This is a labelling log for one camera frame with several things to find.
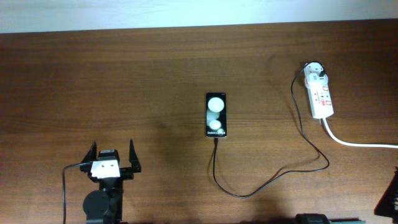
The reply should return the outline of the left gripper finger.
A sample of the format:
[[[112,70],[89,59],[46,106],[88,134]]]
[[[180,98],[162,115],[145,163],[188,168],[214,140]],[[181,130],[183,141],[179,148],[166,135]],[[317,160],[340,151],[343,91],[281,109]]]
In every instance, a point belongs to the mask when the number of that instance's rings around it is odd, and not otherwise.
[[[89,149],[89,151],[84,156],[83,160],[81,161],[82,164],[87,164],[95,161],[97,158],[97,145],[94,141]]]
[[[141,172],[141,163],[139,162],[138,156],[135,152],[132,139],[129,142],[129,162],[131,163],[133,173]]]

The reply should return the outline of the black smartphone with white circles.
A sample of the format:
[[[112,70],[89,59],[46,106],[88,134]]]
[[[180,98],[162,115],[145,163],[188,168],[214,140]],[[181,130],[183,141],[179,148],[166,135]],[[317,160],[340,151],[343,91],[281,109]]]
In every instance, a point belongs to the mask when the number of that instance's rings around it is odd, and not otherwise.
[[[225,138],[228,134],[226,93],[209,92],[205,96],[205,135]]]

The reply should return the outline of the white power strip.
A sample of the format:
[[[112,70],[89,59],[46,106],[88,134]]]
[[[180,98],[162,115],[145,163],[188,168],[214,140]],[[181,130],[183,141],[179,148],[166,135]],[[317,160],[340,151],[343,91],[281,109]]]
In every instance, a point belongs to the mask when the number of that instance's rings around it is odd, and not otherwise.
[[[307,92],[313,118],[323,119],[333,115],[334,111],[328,84],[311,89],[307,88]]]

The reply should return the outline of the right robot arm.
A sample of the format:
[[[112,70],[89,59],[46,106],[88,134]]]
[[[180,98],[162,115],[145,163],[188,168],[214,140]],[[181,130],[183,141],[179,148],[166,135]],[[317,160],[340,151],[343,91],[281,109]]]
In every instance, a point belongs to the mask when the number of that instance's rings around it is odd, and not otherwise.
[[[374,209],[374,214],[380,217],[387,217],[393,223],[397,223],[397,167],[394,176]],[[367,224],[365,220],[359,219],[332,219],[324,214],[301,213],[295,216],[297,224]]]

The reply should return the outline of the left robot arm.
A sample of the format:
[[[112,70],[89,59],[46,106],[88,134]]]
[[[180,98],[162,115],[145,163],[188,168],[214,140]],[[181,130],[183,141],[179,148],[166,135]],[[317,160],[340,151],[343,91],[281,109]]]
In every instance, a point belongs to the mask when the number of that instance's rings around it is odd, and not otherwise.
[[[94,142],[81,161],[80,170],[99,185],[83,201],[87,223],[115,224],[123,220],[123,183],[141,172],[141,164],[133,141],[129,142],[129,167],[120,166],[119,153],[115,149],[97,151]]]

